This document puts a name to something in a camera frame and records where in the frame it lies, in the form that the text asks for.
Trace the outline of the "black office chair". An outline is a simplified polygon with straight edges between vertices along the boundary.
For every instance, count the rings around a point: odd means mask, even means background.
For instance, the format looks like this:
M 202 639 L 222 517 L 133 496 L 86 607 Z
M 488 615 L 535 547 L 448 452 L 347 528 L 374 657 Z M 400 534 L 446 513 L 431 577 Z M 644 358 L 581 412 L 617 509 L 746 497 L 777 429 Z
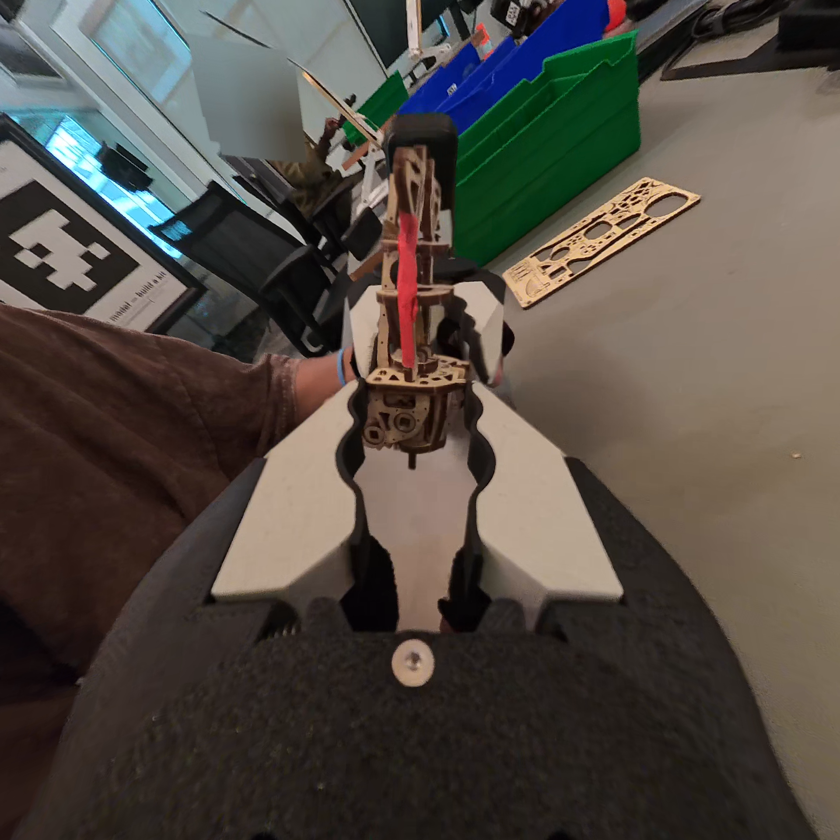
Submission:
M 362 222 L 359 230 L 353 228 L 354 189 L 364 176 L 361 172 L 347 176 L 333 172 L 332 175 L 315 199 L 310 223 L 327 238 L 335 256 L 341 249 L 362 261 L 376 239 L 370 222 Z
M 350 277 L 223 186 L 149 231 L 245 294 L 304 358 L 340 349 Z

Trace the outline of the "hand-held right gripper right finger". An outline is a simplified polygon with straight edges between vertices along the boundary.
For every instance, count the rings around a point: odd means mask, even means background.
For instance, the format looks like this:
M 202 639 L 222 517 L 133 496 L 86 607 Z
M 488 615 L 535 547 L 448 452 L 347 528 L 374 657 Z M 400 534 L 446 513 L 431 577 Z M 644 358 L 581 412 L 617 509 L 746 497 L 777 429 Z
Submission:
M 564 453 L 490 388 L 465 394 L 465 590 L 542 614 L 553 602 L 616 604 L 624 590 Z

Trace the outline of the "person's left forearm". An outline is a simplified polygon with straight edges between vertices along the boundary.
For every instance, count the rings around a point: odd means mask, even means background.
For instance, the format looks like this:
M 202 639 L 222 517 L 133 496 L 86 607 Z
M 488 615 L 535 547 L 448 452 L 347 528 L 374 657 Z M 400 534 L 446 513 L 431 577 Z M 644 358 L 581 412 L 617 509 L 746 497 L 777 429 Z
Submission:
M 246 364 L 2 305 L 2 603 L 87 669 L 154 563 L 339 391 L 336 353 Z

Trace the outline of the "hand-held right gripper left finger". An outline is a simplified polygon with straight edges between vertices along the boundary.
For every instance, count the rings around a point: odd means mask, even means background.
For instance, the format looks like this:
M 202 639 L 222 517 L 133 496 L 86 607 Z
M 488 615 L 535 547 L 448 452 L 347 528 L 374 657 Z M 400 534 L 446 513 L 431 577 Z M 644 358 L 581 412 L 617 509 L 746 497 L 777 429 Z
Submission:
M 337 453 L 353 426 L 356 388 L 346 385 L 269 451 L 213 583 L 217 602 L 307 606 L 318 597 L 338 601 L 351 588 L 356 496 Z

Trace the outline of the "blue plastic storage bin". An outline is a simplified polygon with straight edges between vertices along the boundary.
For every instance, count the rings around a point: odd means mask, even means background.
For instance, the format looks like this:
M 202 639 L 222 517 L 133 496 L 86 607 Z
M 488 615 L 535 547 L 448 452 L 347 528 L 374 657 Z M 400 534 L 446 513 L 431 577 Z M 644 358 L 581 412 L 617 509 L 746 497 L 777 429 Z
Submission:
M 479 118 L 480 107 L 472 100 L 484 82 L 486 72 L 478 49 L 466 42 L 444 66 L 438 67 L 430 78 L 397 110 L 407 114 L 442 113 L 462 134 Z
M 607 1 L 566 1 L 520 43 L 506 38 L 439 107 L 465 133 L 521 81 L 534 81 L 543 62 L 600 40 L 610 22 Z

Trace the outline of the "thin wooden board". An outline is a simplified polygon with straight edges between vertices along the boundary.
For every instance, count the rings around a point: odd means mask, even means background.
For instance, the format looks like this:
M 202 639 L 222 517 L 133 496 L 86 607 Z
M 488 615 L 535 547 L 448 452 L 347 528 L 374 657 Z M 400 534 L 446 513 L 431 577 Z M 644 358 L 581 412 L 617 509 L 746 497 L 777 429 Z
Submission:
M 308 84 L 316 90 L 326 101 L 335 109 L 337 109 L 347 122 L 363 135 L 364 139 L 372 146 L 381 148 L 384 143 L 384 132 L 382 129 L 374 125 L 361 112 L 355 111 L 345 100 L 340 99 L 330 89 L 328 89 L 320 80 L 315 78 L 306 68 L 296 64 L 301 72 L 302 77 Z

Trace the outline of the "laser-cut wooden part sheet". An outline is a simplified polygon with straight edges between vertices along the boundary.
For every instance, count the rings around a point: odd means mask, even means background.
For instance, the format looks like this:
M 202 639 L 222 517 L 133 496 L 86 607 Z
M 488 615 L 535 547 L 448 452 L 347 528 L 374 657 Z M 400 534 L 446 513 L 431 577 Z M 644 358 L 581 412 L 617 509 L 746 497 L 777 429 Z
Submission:
M 529 309 L 700 200 L 696 193 L 642 178 L 520 259 L 502 277 L 519 306 Z

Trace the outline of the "wooden model assembly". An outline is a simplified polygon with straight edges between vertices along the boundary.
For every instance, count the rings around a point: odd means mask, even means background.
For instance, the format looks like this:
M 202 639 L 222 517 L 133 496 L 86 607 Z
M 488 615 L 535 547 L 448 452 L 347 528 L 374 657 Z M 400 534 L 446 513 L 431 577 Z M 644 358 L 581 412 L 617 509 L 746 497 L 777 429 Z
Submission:
M 364 444 L 376 450 L 389 448 L 404 453 L 408 468 L 417 467 L 420 455 L 445 446 L 448 413 L 463 402 L 471 374 L 471 364 L 444 355 L 435 349 L 437 326 L 445 303 L 453 297 L 454 286 L 443 282 L 419 284 L 415 323 L 416 368 L 408 379 L 402 365 L 400 330 L 397 317 L 396 283 L 392 282 L 391 262 L 395 252 L 384 251 L 381 291 L 382 305 L 380 358 L 387 364 L 365 380 L 367 416 L 362 430 Z

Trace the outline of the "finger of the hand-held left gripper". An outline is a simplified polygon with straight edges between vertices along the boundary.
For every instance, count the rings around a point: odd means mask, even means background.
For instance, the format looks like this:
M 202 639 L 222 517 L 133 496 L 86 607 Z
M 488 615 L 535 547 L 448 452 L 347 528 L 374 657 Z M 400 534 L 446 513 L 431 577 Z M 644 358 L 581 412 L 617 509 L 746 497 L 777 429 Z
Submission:
M 503 379 L 503 362 L 514 343 L 505 321 L 505 281 L 492 272 L 453 280 L 453 297 L 444 305 L 436 330 L 436 349 L 471 364 L 474 377 L 488 387 Z
M 381 287 L 352 287 L 343 304 L 343 382 L 366 380 L 387 364 L 380 358 Z

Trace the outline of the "black equipment frame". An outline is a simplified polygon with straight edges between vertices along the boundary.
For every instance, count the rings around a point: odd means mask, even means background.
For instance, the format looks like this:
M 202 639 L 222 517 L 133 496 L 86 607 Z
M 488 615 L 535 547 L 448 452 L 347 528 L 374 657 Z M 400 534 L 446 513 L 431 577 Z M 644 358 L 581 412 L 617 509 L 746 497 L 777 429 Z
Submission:
M 798 2 L 780 16 L 777 34 L 750 55 L 670 67 L 660 79 L 684 81 L 820 67 L 839 70 L 839 6 Z

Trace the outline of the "black framed tag sign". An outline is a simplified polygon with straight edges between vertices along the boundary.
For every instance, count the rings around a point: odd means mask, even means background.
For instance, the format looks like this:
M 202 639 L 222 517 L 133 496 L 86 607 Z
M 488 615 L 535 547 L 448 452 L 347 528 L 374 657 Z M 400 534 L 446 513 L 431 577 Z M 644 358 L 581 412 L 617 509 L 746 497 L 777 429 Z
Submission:
M 1 298 L 164 333 L 203 283 L 5 113 Z

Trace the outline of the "green plastic storage bin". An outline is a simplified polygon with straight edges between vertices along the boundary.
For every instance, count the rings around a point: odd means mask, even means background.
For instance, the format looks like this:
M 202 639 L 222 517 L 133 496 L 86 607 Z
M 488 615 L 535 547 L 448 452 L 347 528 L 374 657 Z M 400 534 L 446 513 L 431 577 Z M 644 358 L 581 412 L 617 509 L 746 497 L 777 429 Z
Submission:
M 456 182 L 461 183 L 583 81 L 587 70 L 556 75 L 547 70 L 523 80 L 458 139 Z
M 456 184 L 455 253 L 481 266 L 641 144 L 635 32 L 547 58 L 541 73 L 546 70 L 589 73 Z
M 396 70 L 360 106 L 354 106 L 353 110 L 363 115 L 369 126 L 380 130 L 408 98 L 403 76 Z

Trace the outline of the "red rubber band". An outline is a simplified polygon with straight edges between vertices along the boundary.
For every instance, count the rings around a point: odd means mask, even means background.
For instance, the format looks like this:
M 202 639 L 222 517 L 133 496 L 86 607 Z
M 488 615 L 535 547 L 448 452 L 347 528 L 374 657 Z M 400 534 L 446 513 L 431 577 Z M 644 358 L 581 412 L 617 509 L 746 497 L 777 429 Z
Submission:
M 398 212 L 397 236 L 397 317 L 400 330 L 402 366 L 408 379 L 413 376 L 417 363 L 415 323 L 417 320 L 417 244 L 419 223 L 417 216 L 408 211 Z

